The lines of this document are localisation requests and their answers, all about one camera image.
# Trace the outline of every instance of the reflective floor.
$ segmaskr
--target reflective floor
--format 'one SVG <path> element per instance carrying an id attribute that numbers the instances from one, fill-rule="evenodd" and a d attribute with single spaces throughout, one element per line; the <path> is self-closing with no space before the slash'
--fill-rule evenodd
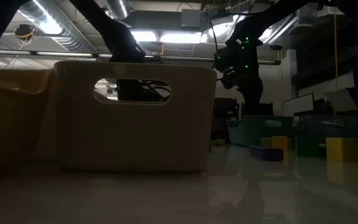
<path id="1" fill-rule="evenodd" d="M 223 146 L 196 175 L 23 169 L 0 177 L 0 223 L 358 223 L 358 164 Z"/>

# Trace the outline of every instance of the beige bin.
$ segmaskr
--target beige bin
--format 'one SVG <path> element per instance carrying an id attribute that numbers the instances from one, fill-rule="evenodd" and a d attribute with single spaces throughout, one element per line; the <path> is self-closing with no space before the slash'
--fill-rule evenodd
<path id="1" fill-rule="evenodd" d="M 204 67 L 58 62 L 57 149 L 64 167 L 113 172 L 198 172 L 209 152 L 216 72 Z M 164 104 L 102 103 L 103 78 L 161 80 Z"/>
<path id="2" fill-rule="evenodd" d="M 0 70 L 0 170 L 33 149 L 52 78 L 52 70 Z"/>

